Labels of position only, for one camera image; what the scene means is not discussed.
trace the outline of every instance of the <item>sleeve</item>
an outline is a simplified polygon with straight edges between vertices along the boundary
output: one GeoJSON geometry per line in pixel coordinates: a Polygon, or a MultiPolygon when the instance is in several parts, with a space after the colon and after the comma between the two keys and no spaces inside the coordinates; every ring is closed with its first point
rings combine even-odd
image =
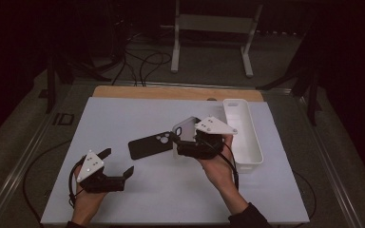
{"type": "Polygon", "coordinates": [[[66,228],[86,228],[86,227],[76,224],[74,222],[68,221],[66,228]]]}
{"type": "Polygon", "coordinates": [[[271,228],[266,218],[260,211],[251,203],[248,202],[248,207],[241,213],[229,217],[231,228],[271,228]]]}

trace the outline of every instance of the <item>white container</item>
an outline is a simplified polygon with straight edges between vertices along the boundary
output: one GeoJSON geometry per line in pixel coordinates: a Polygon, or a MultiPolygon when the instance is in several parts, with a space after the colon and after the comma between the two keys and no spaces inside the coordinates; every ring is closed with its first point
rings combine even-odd
{"type": "Polygon", "coordinates": [[[243,99],[225,99],[223,107],[227,124],[238,130],[232,143],[237,170],[249,173],[263,162],[263,156],[248,103],[243,99]]]}

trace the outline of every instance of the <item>black smartphone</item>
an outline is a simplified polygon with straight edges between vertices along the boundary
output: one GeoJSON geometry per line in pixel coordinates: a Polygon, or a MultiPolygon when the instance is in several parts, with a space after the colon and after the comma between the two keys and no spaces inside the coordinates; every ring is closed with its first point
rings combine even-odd
{"type": "Polygon", "coordinates": [[[173,142],[169,137],[170,134],[168,132],[163,132],[129,142],[128,147],[131,159],[138,160],[173,149],[173,142]]]}

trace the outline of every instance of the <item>metal bar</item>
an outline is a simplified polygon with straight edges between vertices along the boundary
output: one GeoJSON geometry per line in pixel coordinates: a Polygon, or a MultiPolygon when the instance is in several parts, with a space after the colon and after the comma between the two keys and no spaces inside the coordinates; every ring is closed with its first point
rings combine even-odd
{"type": "Polygon", "coordinates": [[[251,22],[249,23],[250,29],[247,31],[248,32],[247,43],[240,49],[242,63],[244,64],[245,76],[247,76],[248,78],[252,78],[254,76],[253,68],[250,62],[250,57],[248,56],[248,51],[250,50],[251,44],[253,43],[253,39],[256,34],[261,11],[262,11],[262,5],[258,5],[257,11],[253,16],[253,18],[251,18],[251,22]]]}
{"type": "Polygon", "coordinates": [[[64,95],[61,96],[61,101],[52,108],[52,112],[47,114],[43,121],[41,121],[19,161],[16,163],[16,165],[10,171],[10,174],[6,178],[0,190],[0,217],[2,216],[8,203],[10,202],[10,199],[16,191],[17,186],[22,180],[23,175],[26,172],[29,163],[31,162],[31,159],[33,158],[35,152],[38,150],[41,141],[43,140],[45,133],[50,126],[50,123],[54,117],[54,113],[57,112],[56,110],[58,110],[60,104],[65,99],[67,92],[68,88],[66,91],[64,91],[64,95]]]}
{"type": "Polygon", "coordinates": [[[357,212],[352,204],[351,199],[349,198],[349,195],[348,195],[348,192],[346,191],[345,186],[343,185],[342,181],[340,180],[340,177],[335,169],[333,162],[331,161],[327,148],[325,147],[324,143],[322,142],[322,139],[319,136],[319,132],[318,132],[317,128],[315,126],[312,126],[308,120],[308,117],[307,117],[307,114],[305,111],[307,104],[304,101],[303,97],[297,101],[297,105],[302,114],[303,121],[309,127],[310,132],[313,135],[314,141],[316,142],[316,145],[318,148],[317,154],[321,160],[322,166],[325,170],[325,173],[327,174],[328,180],[331,183],[331,186],[334,190],[334,193],[336,195],[339,206],[342,209],[342,213],[343,213],[344,217],[346,218],[346,221],[348,222],[349,227],[352,227],[352,228],[353,227],[355,227],[355,228],[364,227],[359,216],[357,215],[357,212]]]}
{"type": "Polygon", "coordinates": [[[179,71],[180,61],[180,0],[176,0],[176,15],[174,23],[174,47],[171,58],[171,72],[177,73],[179,71]]]}
{"type": "Polygon", "coordinates": [[[180,29],[248,33],[251,30],[251,18],[222,17],[208,15],[180,15],[180,29]]]}

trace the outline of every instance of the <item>table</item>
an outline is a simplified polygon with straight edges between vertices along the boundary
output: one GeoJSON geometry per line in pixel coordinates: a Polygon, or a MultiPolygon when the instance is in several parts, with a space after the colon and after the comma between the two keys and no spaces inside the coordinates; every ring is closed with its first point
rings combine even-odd
{"type": "Polygon", "coordinates": [[[92,222],[111,224],[224,224],[229,212],[219,192],[192,158],[175,159],[172,151],[133,161],[127,143],[171,130],[189,116],[223,115],[221,99],[243,98],[249,103],[264,163],[240,174],[240,192],[271,223],[308,222],[279,134],[267,103],[258,91],[239,89],[98,86],[86,104],[42,223],[66,223],[67,177],[71,167],[90,149],[112,149],[105,159],[108,176],[120,176],[131,165],[133,176],[124,192],[106,196],[92,222]],[[217,101],[206,101],[215,98],[217,101]]]}

